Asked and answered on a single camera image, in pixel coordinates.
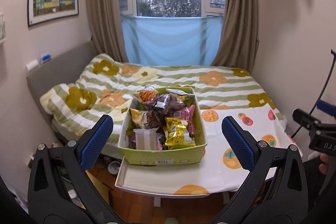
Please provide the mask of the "person's right hand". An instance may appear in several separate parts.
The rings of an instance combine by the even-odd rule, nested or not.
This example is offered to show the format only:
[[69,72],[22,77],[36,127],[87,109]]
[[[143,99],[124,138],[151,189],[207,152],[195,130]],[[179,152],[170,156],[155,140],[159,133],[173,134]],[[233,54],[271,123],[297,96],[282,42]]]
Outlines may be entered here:
[[320,161],[322,161],[322,163],[319,165],[319,171],[326,175],[327,171],[329,169],[329,162],[330,162],[330,157],[329,155],[326,155],[325,153],[322,153],[321,155],[319,155],[319,159]]

